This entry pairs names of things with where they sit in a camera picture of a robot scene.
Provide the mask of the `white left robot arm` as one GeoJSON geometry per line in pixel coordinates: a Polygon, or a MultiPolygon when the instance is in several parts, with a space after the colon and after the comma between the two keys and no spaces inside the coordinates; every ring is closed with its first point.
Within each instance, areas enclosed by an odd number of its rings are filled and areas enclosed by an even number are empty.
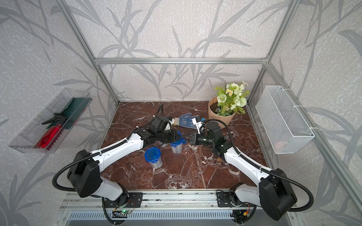
{"type": "Polygon", "coordinates": [[[52,185],[61,191],[77,192],[81,198],[119,199],[125,194],[125,189],[103,178],[101,173],[114,162],[157,141],[167,144],[179,139],[177,130],[173,128],[174,122],[174,118],[163,115],[161,105],[148,123],[133,129],[126,138],[99,150],[78,152],[72,163],[54,175],[52,185]]]}

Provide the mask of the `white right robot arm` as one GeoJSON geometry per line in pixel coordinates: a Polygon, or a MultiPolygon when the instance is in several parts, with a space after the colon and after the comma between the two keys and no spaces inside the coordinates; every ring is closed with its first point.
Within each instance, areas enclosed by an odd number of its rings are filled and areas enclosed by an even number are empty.
{"type": "Polygon", "coordinates": [[[192,119],[192,123],[197,128],[197,132],[191,135],[192,145],[211,147],[215,156],[239,169],[255,184],[241,184],[231,189],[234,205],[243,202],[256,205],[273,220],[279,220],[287,212],[302,212],[313,206],[314,196],[307,187],[289,179],[281,169],[268,168],[248,157],[234,145],[231,135],[229,139],[225,139],[219,126],[221,120],[201,121],[196,118],[192,119]],[[293,185],[305,191],[309,197],[307,204],[302,207],[294,206],[298,199],[293,185]]]}

